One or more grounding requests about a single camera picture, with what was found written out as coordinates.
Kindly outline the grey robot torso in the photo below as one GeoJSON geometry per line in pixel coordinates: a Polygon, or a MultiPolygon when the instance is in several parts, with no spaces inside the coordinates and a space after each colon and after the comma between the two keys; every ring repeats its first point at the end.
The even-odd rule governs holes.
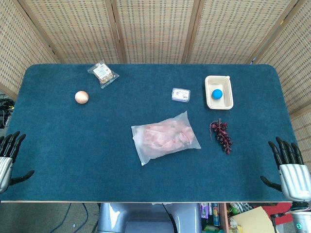
{"type": "Polygon", "coordinates": [[[97,233],[202,233],[198,203],[102,203],[97,233]]]}

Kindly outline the purple grape bunch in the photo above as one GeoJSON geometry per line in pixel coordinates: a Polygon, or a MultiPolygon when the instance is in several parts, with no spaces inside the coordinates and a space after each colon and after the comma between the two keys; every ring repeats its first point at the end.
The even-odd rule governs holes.
{"type": "Polygon", "coordinates": [[[211,140],[212,135],[215,134],[215,139],[218,141],[220,146],[222,147],[223,152],[229,155],[232,151],[232,139],[229,136],[228,124],[226,122],[222,122],[219,118],[218,120],[212,121],[209,125],[209,132],[211,140]]]}

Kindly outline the small white card box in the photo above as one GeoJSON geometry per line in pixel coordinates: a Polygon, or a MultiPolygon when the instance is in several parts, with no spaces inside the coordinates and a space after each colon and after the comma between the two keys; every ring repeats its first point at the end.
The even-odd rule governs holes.
{"type": "Polygon", "coordinates": [[[190,90],[182,88],[173,88],[171,99],[180,102],[189,102],[190,100],[190,90]]]}

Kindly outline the brown wooden post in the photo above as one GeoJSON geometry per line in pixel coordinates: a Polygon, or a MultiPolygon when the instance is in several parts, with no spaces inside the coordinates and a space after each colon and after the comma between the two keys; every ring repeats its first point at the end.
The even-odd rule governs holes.
{"type": "Polygon", "coordinates": [[[224,233],[229,233],[226,203],[219,203],[220,228],[224,233]]]}

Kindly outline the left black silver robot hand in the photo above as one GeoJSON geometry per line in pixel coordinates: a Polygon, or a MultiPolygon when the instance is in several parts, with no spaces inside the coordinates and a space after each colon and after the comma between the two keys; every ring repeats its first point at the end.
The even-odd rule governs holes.
{"type": "Polygon", "coordinates": [[[4,193],[9,186],[28,180],[35,173],[34,170],[30,170],[23,176],[12,178],[19,148],[26,137],[26,134],[19,134],[20,131],[17,131],[6,137],[0,136],[0,194],[4,193]]]}

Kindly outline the transparent bag with pink contents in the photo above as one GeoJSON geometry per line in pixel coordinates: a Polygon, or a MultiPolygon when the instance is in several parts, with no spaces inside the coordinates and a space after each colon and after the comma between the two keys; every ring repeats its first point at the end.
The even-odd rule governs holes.
{"type": "Polygon", "coordinates": [[[186,111],[161,122],[132,126],[131,130],[142,166],[167,154],[201,148],[186,111]]]}

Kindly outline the beige rectangular food container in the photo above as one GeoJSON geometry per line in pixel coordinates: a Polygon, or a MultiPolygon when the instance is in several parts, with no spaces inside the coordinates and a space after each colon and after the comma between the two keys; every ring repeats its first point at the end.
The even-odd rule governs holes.
{"type": "Polygon", "coordinates": [[[233,94],[231,80],[229,76],[209,75],[205,78],[206,101],[209,109],[229,110],[233,107],[233,94]],[[211,96],[214,89],[220,89],[223,96],[219,100],[214,100],[211,96]]]}

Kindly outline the woven bamboo folding screen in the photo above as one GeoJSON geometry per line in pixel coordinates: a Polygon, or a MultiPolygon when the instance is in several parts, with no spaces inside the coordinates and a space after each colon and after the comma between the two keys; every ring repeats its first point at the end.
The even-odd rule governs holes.
{"type": "Polygon", "coordinates": [[[43,63],[269,64],[311,170],[311,0],[0,0],[0,94],[43,63]]]}

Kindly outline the blue printed bottle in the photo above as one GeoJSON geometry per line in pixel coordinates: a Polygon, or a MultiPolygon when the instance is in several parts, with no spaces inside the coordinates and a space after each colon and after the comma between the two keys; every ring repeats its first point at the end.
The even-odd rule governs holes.
{"type": "Polygon", "coordinates": [[[220,217],[219,217],[219,205],[218,203],[212,203],[212,214],[213,214],[213,225],[220,226],[220,217]]]}

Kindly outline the clear snack packet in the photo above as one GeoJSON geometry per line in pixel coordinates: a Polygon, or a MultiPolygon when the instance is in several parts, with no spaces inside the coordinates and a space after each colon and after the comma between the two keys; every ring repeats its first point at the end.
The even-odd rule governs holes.
{"type": "Polygon", "coordinates": [[[93,74],[98,79],[101,89],[104,89],[119,77],[119,74],[105,64],[104,59],[89,68],[87,72],[93,74]]]}

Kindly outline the purple printed package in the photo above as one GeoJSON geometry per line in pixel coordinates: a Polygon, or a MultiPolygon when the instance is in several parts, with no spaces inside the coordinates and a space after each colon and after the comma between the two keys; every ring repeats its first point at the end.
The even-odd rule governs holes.
{"type": "Polygon", "coordinates": [[[209,204],[207,202],[200,203],[201,218],[208,219],[209,216],[209,204]]]}

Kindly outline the beige round egg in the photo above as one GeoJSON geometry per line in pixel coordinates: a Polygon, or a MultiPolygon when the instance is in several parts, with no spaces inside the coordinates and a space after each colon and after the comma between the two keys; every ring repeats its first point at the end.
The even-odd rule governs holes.
{"type": "Polygon", "coordinates": [[[74,98],[78,104],[86,104],[89,100],[89,95],[85,91],[78,91],[75,93],[74,98]]]}

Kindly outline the blue carpet table mat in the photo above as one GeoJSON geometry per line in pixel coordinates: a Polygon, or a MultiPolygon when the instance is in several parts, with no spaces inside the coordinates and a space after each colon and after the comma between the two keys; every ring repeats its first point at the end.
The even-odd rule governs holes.
{"type": "Polygon", "coordinates": [[[104,89],[89,65],[30,66],[24,75],[8,133],[26,134],[1,201],[207,202],[283,201],[260,179],[280,176],[269,141],[296,136],[276,70],[270,65],[114,64],[119,77],[104,89]],[[234,105],[209,109],[205,78],[229,76],[234,105]],[[189,102],[171,99],[190,90],[189,102]],[[86,104],[75,93],[89,95],[86,104]],[[142,166],[131,127],[188,112],[201,146],[142,166]],[[229,155],[209,125],[221,119],[232,139],[229,155]]]}

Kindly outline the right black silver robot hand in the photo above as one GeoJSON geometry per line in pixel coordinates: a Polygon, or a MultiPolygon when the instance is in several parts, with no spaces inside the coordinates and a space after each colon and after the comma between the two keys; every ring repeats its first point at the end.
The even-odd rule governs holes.
{"type": "Polygon", "coordinates": [[[269,141],[272,149],[280,184],[269,181],[261,176],[261,181],[268,187],[283,193],[284,197],[292,202],[311,201],[311,174],[305,165],[300,148],[296,143],[288,143],[276,137],[278,146],[269,141]]]}

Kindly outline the yellow paper envelope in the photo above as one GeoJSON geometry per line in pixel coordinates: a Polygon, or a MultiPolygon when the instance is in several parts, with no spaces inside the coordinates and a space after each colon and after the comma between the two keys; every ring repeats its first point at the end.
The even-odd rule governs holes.
{"type": "Polygon", "coordinates": [[[243,233],[275,233],[272,222],[262,207],[232,217],[243,233]]]}

